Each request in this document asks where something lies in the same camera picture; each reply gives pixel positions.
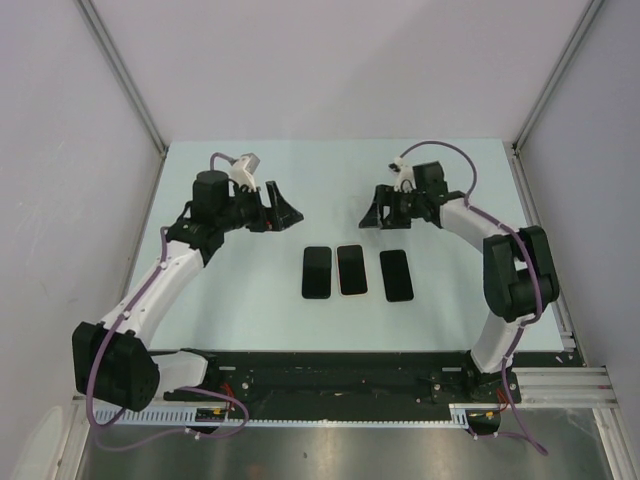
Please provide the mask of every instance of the black rectangular object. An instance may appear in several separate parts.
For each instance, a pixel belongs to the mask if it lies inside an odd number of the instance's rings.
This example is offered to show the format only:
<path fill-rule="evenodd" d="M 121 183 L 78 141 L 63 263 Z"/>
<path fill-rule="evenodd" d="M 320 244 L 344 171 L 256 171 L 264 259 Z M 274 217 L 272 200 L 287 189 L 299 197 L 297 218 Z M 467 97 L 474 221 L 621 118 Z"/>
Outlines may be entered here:
<path fill-rule="evenodd" d="M 302 297 L 326 299 L 331 296 L 331 249 L 307 247 L 302 260 Z"/>
<path fill-rule="evenodd" d="M 413 285 L 405 251 L 380 252 L 380 266 L 382 267 L 382 280 L 387 301 L 408 302 L 413 300 Z"/>
<path fill-rule="evenodd" d="M 360 245 L 344 245 L 336 250 L 338 278 L 342 295 L 367 293 L 367 274 L 364 269 L 364 252 Z"/>

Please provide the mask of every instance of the white table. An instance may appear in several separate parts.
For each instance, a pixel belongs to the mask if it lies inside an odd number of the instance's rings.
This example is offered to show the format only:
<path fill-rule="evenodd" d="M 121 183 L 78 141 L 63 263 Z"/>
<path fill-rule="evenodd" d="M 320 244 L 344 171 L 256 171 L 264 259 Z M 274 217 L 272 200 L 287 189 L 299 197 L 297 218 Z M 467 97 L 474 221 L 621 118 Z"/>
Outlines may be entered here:
<path fill-rule="evenodd" d="M 247 230 L 226 235 L 224 246 L 187 286 L 153 338 L 154 349 L 193 347 L 239 351 L 445 351 L 467 350 L 488 313 L 482 292 L 482 258 L 453 234 L 415 220 L 411 230 L 359 230 L 358 222 L 379 183 L 393 184 L 387 164 L 414 140 L 176 142 L 171 145 L 133 281 L 160 249 L 159 230 L 171 225 L 209 156 L 253 152 L 262 163 L 256 179 L 276 180 L 282 195 L 305 220 L 281 233 Z M 524 214 L 502 142 L 455 140 L 476 162 L 473 203 L 513 226 Z M 450 190 L 466 190 L 471 171 L 442 147 L 423 147 L 413 163 L 441 161 Z M 228 164 L 220 161 L 219 167 Z M 309 245 L 363 246 L 368 294 L 342 297 L 333 270 L 328 300 L 301 296 L 302 253 Z M 415 299 L 388 303 L 378 254 L 404 249 Z M 548 308 L 525 334 L 520 350 L 560 351 L 554 313 Z"/>

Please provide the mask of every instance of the wall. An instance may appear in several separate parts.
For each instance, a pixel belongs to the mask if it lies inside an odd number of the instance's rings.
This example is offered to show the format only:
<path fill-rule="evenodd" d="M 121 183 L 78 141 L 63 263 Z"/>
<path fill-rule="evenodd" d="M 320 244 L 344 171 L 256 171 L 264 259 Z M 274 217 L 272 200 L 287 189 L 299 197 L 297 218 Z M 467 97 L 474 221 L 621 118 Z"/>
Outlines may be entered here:
<path fill-rule="evenodd" d="M 518 133 L 587 0 L 96 0 L 165 138 Z"/>
<path fill-rule="evenodd" d="M 609 2 L 523 150 L 579 339 L 640 446 L 640 3 Z"/>
<path fill-rule="evenodd" d="M 160 159 L 72 1 L 2 10 L 0 478 L 9 478 L 43 415 L 71 400 L 71 333 L 116 303 Z"/>

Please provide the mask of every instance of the black smartphone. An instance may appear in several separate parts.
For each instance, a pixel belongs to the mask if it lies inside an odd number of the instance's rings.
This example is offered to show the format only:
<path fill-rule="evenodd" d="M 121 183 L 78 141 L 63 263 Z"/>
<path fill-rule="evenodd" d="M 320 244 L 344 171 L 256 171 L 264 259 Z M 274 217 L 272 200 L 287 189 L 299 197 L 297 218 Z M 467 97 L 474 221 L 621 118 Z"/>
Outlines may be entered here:
<path fill-rule="evenodd" d="M 331 249 L 307 247 L 302 259 L 302 296 L 325 299 L 331 296 Z"/>
<path fill-rule="evenodd" d="M 382 280 L 387 301 L 408 302 L 413 300 L 413 285 L 405 251 L 380 252 L 380 266 L 382 267 Z"/>
<path fill-rule="evenodd" d="M 364 253 L 360 245 L 344 245 L 336 250 L 338 279 L 342 295 L 367 293 L 367 274 L 364 270 Z"/>

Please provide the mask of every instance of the purple cable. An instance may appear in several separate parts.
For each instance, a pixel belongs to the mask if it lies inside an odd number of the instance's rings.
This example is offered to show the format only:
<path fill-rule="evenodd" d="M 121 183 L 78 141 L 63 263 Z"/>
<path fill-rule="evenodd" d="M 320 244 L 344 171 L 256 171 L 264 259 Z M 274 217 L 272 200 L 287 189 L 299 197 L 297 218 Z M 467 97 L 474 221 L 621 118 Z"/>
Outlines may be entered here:
<path fill-rule="evenodd" d="M 227 438 L 230 437 L 232 435 L 235 435 L 236 433 L 238 433 L 240 430 L 242 430 L 245 425 L 249 422 L 249 410 L 247 410 L 247 407 L 237 398 L 234 397 L 230 397 L 228 395 L 223 395 L 221 393 L 216 393 L 216 392 L 209 392 L 208 390 L 203 390 L 201 388 L 195 388 L 195 387 L 182 387 L 179 388 L 178 390 L 184 390 L 186 392 L 192 392 L 192 393 L 199 393 L 201 395 L 208 395 L 210 397 L 215 397 L 215 398 L 219 398 L 221 400 L 225 400 L 227 402 L 231 402 L 231 403 L 235 403 L 238 407 L 240 407 L 240 409 L 242 410 L 242 413 L 244 414 L 244 419 L 242 420 L 242 423 L 240 425 L 238 425 L 235 428 L 232 428 L 231 430 L 228 431 L 224 431 L 224 432 L 213 432 L 213 433 L 202 433 L 202 432 L 197 432 L 194 430 L 191 430 L 188 427 L 182 428 L 182 427 L 178 427 L 178 428 L 171 428 L 169 430 L 163 430 L 162 432 L 156 433 L 155 435 L 151 435 L 150 437 L 147 437 L 143 440 L 140 440 L 138 442 L 134 442 L 130 445 L 125 445 L 122 447 L 110 447 L 108 445 L 103 444 L 100 441 L 100 438 L 98 435 L 94 435 L 94 441 L 96 442 L 96 445 L 98 445 L 98 447 L 100 447 L 103 450 L 106 450 L 107 452 L 116 452 L 116 453 L 121 453 L 121 452 L 128 452 L 130 450 L 134 450 L 136 448 L 142 447 L 150 442 L 153 442 L 154 440 L 158 440 L 160 438 L 163 437 L 167 437 L 169 435 L 175 435 L 178 433 L 188 433 L 188 434 L 193 434 L 194 437 L 196 439 L 199 439 L 200 437 L 203 438 Z"/>
<path fill-rule="evenodd" d="M 511 410 L 513 411 L 513 415 L 515 416 L 516 421 L 518 422 L 518 425 L 520 425 L 520 428 L 524 432 L 524 435 L 522 435 L 520 433 L 504 432 L 504 433 L 499 433 L 498 436 L 509 437 L 509 438 L 526 439 L 531 445 L 533 445 L 533 447 L 538 451 L 538 453 L 540 453 L 541 455 L 547 456 L 547 455 L 549 455 L 549 452 L 547 451 L 547 449 L 544 448 L 538 441 L 536 441 L 533 438 L 533 435 L 531 434 L 531 432 L 527 428 L 526 424 L 524 423 L 524 420 L 520 416 L 520 412 L 516 408 L 515 402 L 513 401 L 513 397 L 511 396 L 511 391 L 509 389 L 509 383 L 507 381 L 507 361 L 508 361 L 509 357 L 513 354 L 513 352 L 515 352 L 516 347 L 518 346 L 518 343 L 520 342 L 520 339 L 522 338 L 522 334 L 524 333 L 524 327 L 526 327 L 527 325 L 532 325 L 532 324 L 536 323 L 538 320 L 540 320 L 540 317 L 542 316 L 542 310 L 543 310 L 542 309 L 542 293 L 540 291 L 540 284 L 538 283 L 538 278 L 536 277 L 535 268 L 534 268 L 534 265 L 533 265 L 533 260 L 531 259 L 531 255 L 529 255 L 529 252 L 527 251 L 527 247 L 525 246 L 524 242 L 518 236 L 518 234 L 515 232 L 515 230 L 513 230 L 508 225 L 504 225 L 502 222 L 500 222 L 493 215 L 490 215 L 489 213 L 485 212 L 484 210 L 481 210 L 480 208 L 471 205 L 470 197 L 471 197 L 471 194 L 473 193 L 473 190 L 476 188 L 476 185 L 478 184 L 478 170 L 476 168 L 476 165 L 473 163 L 473 160 L 471 160 L 471 157 L 469 157 L 469 155 L 467 155 L 467 153 L 464 150 L 456 147 L 455 145 L 447 143 L 447 142 L 441 142 L 441 141 L 438 141 L 438 140 L 426 140 L 424 142 L 416 143 L 415 145 L 412 145 L 411 147 L 406 149 L 400 155 L 400 158 L 404 158 L 404 156 L 407 155 L 408 153 L 410 153 L 413 150 L 415 150 L 416 148 L 424 146 L 424 145 L 439 145 L 441 147 L 446 147 L 446 148 L 449 148 L 451 150 L 454 150 L 454 151 L 458 152 L 460 155 L 462 155 L 462 157 L 464 157 L 464 159 L 467 161 L 467 163 L 471 167 L 471 171 L 472 171 L 472 174 L 473 174 L 473 180 L 471 182 L 471 186 L 469 187 L 469 190 L 467 190 L 467 192 L 464 195 L 464 204 L 465 204 L 465 206 L 469 210 L 471 210 L 472 212 L 480 215 L 485 220 L 491 222 L 496 227 L 498 227 L 498 228 L 504 230 L 505 232 L 507 232 L 508 234 L 510 234 L 513 237 L 513 239 L 515 240 L 516 244 L 518 245 L 518 248 L 520 249 L 520 252 L 522 253 L 522 257 L 524 259 L 524 262 L 527 265 L 527 270 L 529 271 L 529 275 L 531 276 L 531 283 L 533 285 L 533 293 L 534 293 L 535 300 L 536 300 L 536 313 L 535 313 L 535 316 L 532 319 L 525 320 L 520 324 L 520 327 L 518 328 L 518 332 L 516 333 L 516 336 L 514 337 L 513 342 L 511 343 L 511 345 L 507 349 L 507 353 L 505 354 L 505 356 L 502 359 L 502 368 L 501 368 L 502 383 L 503 383 L 503 386 L 504 386 L 503 389 L 506 392 L 507 400 L 509 402 L 509 405 L 511 406 Z M 474 435 L 475 438 L 480 438 L 480 436 L 476 435 L 471 428 L 469 428 L 469 431 L 470 431 L 470 433 L 472 433 Z M 486 435 L 486 437 L 494 438 L 494 435 Z"/>
<path fill-rule="evenodd" d="M 213 170 L 213 166 L 215 164 L 216 158 L 218 158 L 218 157 L 222 158 L 223 160 L 226 160 L 229 163 L 233 163 L 235 161 L 235 158 L 230 157 L 229 155 L 226 155 L 226 154 L 221 153 L 221 152 L 216 152 L 213 155 L 211 155 L 211 158 L 209 159 L 209 168 L 211 170 Z"/>
<path fill-rule="evenodd" d="M 161 250 L 161 253 L 160 253 L 160 261 L 158 262 L 158 266 L 151 273 L 149 278 L 144 282 L 142 287 L 131 298 L 129 303 L 127 303 L 127 305 L 125 305 L 123 312 L 120 315 L 118 315 L 118 317 L 116 318 L 116 321 L 113 322 L 113 325 L 111 326 L 109 331 L 107 331 L 107 334 L 105 335 L 104 339 L 100 343 L 100 346 L 98 347 L 98 351 L 96 353 L 96 356 L 93 359 L 93 364 L 91 365 L 91 370 L 89 372 L 89 380 L 87 382 L 87 396 L 86 396 L 85 407 L 86 407 L 87 420 L 89 421 L 89 424 L 91 425 L 91 428 L 93 428 L 94 430 L 100 431 L 100 430 L 104 430 L 107 427 L 110 427 L 111 425 L 116 423 L 122 417 L 124 412 L 126 411 L 126 409 L 122 408 L 108 422 L 102 423 L 102 424 L 98 423 L 98 421 L 96 420 L 95 415 L 93 414 L 93 400 L 94 400 L 93 399 L 93 392 L 94 392 L 95 386 L 96 386 L 96 379 L 97 379 L 97 376 L 98 376 L 98 370 L 100 369 L 100 363 L 102 362 L 102 359 L 103 359 L 104 354 L 105 354 L 105 352 L 107 350 L 107 347 L 109 346 L 109 343 L 111 342 L 111 339 L 115 335 L 116 331 L 118 330 L 118 328 L 120 327 L 122 322 L 124 322 L 124 320 L 125 320 L 124 313 L 125 312 L 131 312 L 133 307 L 140 301 L 140 299 L 149 290 L 149 288 L 151 288 L 151 285 L 153 285 L 153 282 L 158 278 L 158 275 L 160 275 L 160 273 L 163 270 L 162 264 L 164 262 L 166 262 L 166 260 L 167 260 L 167 239 L 166 239 L 166 235 L 165 235 L 167 230 L 168 230 L 167 227 L 162 227 L 160 229 L 160 238 L 161 238 L 161 242 L 162 242 L 162 250 Z M 194 392 L 194 393 L 200 393 L 200 394 L 203 394 L 203 395 L 209 395 L 209 396 L 216 397 L 216 398 L 221 398 L 221 399 L 226 400 L 228 402 L 235 403 L 244 412 L 244 415 L 245 415 L 244 421 L 236 429 L 234 429 L 234 430 L 232 430 L 230 432 L 226 432 L 225 434 L 222 434 L 222 435 L 212 436 L 212 435 L 201 434 L 202 436 L 206 436 L 206 437 L 210 437 L 210 438 L 229 437 L 231 435 L 236 434 L 240 430 L 242 430 L 244 428 L 244 426 L 247 424 L 247 422 L 249 421 L 249 411 L 247 410 L 247 407 L 245 407 L 244 404 L 242 404 L 242 402 L 240 402 L 239 400 L 237 400 L 235 398 L 231 398 L 231 397 L 228 397 L 226 395 L 222 395 L 220 393 L 209 392 L 207 390 L 203 390 L 203 389 L 200 389 L 200 388 L 194 388 L 194 387 L 182 387 L 180 390 L 185 390 L 185 391 L 190 391 L 190 392 Z M 133 448 L 136 448 L 138 446 L 144 445 L 147 442 L 153 441 L 153 440 L 155 440 L 157 438 L 164 437 L 164 436 L 169 435 L 171 433 L 176 433 L 176 431 L 177 431 L 176 429 L 167 430 L 167 431 L 161 432 L 159 434 L 153 435 L 153 436 L 147 438 L 146 440 L 142 440 L 140 442 L 137 442 L 137 443 L 135 443 L 133 445 L 128 445 L 126 447 L 106 447 L 106 446 L 104 446 L 104 445 L 102 445 L 100 443 L 97 435 L 95 435 L 94 438 L 95 438 L 95 441 L 96 441 L 97 445 L 100 446 L 101 448 L 104 448 L 105 450 L 112 451 L 112 452 L 124 452 L 124 451 L 127 451 L 127 450 L 131 450 Z"/>

